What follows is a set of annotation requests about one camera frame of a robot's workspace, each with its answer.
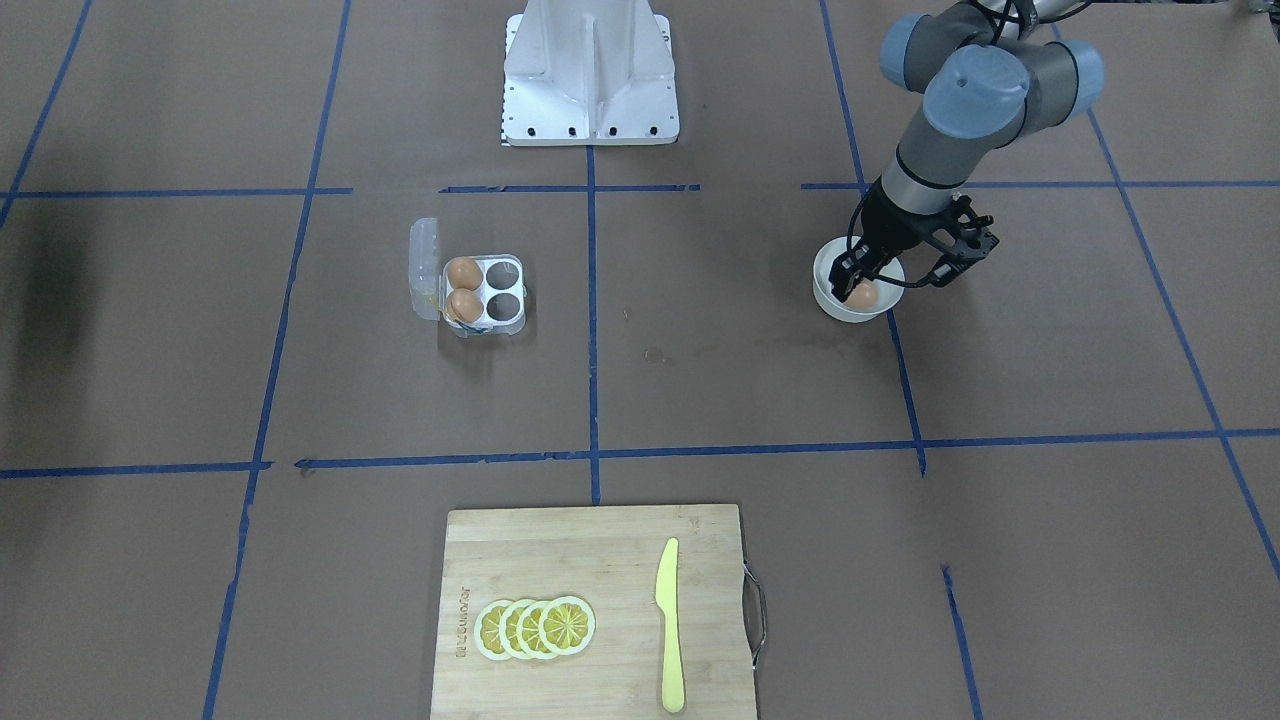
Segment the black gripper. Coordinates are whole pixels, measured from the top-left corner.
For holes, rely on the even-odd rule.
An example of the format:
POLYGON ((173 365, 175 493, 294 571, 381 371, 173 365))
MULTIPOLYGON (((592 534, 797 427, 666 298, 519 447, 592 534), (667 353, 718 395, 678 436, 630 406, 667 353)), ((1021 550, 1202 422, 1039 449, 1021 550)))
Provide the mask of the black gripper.
POLYGON ((863 281, 879 290, 876 277, 891 260, 924 242, 923 217, 945 206, 945 188, 910 178, 877 179, 860 205, 860 240, 850 240, 849 258, 836 258, 829 269, 831 293, 849 296, 863 281))

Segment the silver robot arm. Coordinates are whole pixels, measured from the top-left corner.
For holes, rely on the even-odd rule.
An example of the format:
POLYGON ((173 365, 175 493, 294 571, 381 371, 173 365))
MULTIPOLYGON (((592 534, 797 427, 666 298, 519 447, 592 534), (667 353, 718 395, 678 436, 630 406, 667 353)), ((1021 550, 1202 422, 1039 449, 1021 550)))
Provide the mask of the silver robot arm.
POLYGON ((891 26, 879 68, 922 104, 826 268, 835 301, 874 282, 906 290, 909 282, 887 268, 919 245, 938 259, 915 287, 950 284, 997 246, 992 218, 974 210, 963 186, 988 152, 1079 117, 1105 90, 1105 61, 1093 45, 1030 41, 1047 20, 1038 1, 1007 10, 960 1, 891 26))

